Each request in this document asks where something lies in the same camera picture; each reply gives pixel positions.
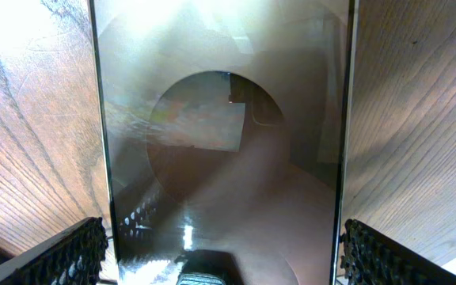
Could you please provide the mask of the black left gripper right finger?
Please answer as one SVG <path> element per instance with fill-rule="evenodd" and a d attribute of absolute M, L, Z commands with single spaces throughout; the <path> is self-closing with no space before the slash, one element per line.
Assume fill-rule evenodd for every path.
<path fill-rule="evenodd" d="M 356 219 L 344 224 L 340 268 L 349 284 L 456 285 L 456 275 Z"/>

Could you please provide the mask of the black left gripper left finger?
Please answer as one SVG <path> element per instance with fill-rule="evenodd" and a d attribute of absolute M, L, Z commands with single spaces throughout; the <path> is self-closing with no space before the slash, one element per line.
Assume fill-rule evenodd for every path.
<path fill-rule="evenodd" d="M 102 218 L 84 218 L 0 264 L 0 285 L 96 284 L 107 248 Z"/>

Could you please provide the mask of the Samsung Galaxy smartphone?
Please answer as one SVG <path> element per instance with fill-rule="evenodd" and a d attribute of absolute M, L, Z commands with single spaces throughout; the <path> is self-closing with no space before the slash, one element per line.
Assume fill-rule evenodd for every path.
<path fill-rule="evenodd" d="M 330 284 L 354 1 L 92 1 L 120 284 Z"/>

